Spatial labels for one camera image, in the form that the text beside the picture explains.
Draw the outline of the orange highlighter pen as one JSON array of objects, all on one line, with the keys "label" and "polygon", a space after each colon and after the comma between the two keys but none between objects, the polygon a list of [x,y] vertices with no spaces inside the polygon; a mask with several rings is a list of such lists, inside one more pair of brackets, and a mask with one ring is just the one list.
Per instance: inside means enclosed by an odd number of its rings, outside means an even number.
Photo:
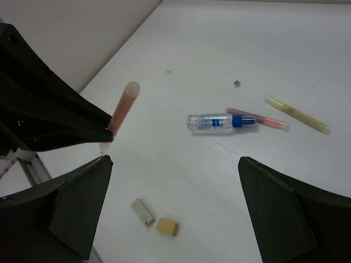
[{"label": "orange highlighter pen", "polygon": [[107,126],[107,130],[113,134],[114,138],[116,137],[118,130],[120,129],[139,93],[140,85],[137,82],[129,82],[124,88],[120,100],[115,108],[114,114],[112,115]]}]

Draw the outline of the tan yellow eraser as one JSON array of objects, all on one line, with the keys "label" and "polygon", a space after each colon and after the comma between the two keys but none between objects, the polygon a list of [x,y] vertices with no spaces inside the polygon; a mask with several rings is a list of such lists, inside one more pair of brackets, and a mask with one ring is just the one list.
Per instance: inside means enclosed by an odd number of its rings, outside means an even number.
[{"label": "tan yellow eraser", "polygon": [[179,224],[168,218],[159,218],[156,230],[164,235],[176,237],[179,229]]}]

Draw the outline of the clear blue-capped glue bottle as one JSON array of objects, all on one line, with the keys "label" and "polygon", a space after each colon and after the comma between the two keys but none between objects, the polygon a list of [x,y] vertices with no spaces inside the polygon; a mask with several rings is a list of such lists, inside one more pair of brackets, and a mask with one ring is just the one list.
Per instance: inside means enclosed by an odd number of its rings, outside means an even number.
[{"label": "clear blue-capped glue bottle", "polygon": [[188,115],[186,119],[186,127],[192,135],[232,134],[237,129],[255,126],[256,118],[254,116],[231,115],[229,113]]}]

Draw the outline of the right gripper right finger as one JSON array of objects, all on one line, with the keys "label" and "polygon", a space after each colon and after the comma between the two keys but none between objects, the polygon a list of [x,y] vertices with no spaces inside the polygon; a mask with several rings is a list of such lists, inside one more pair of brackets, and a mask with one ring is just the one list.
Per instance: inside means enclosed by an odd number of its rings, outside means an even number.
[{"label": "right gripper right finger", "polygon": [[238,171],[263,262],[350,262],[350,198],[241,157]]}]

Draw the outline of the yellow highlighter pen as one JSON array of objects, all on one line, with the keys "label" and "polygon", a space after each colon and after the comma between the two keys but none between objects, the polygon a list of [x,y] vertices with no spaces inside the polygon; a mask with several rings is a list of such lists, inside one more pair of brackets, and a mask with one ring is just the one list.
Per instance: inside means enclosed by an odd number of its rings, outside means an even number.
[{"label": "yellow highlighter pen", "polygon": [[317,130],[320,133],[329,135],[331,128],[325,123],[289,106],[288,104],[281,102],[269,95],[264,98],[265,103],[272,106],[273,108],[293,117],[294,119],[304,123],[305,125]]}]

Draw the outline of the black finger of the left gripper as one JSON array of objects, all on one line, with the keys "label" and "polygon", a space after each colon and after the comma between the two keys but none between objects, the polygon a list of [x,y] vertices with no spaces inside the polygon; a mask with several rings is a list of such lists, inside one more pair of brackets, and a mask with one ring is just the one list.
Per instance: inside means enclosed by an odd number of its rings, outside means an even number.
[{"label": "black finger of the left gripper", "polygon": [[111,142],[111,116],[58,77],[11,24],[1,24],[1,152]]}]

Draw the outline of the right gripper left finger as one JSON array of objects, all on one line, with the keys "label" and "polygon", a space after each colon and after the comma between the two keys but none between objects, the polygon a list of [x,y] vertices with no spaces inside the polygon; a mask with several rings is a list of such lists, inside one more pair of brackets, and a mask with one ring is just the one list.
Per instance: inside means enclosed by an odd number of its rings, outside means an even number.
[{"label": "right gripper left finger", "polygon": [[1,262],[84,262],[90,258],[113,162],[79,168],[1,198]]}]

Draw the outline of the pink highlighter pen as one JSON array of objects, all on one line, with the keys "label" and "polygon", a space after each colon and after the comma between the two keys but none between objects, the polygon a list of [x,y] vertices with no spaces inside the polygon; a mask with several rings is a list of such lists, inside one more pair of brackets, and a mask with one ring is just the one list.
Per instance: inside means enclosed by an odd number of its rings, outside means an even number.
[{"label": "pink highlighter pen", "polygon": [[283,121],[278,121],[276,119],[260,116],[260,115],[255,115],[253,113],[245,112],[245,111],[240,111],[234,108],[229,108],[227,107],[225,111],[231,115],[241,115],[241,116],[254,116],[256,118],[256,122],[259,124],[262,124],[264,126],[277,129],[277,130],[282,130],[284,132],[288,132],[290,130],[290,126],[288,123],[283,122]]}]

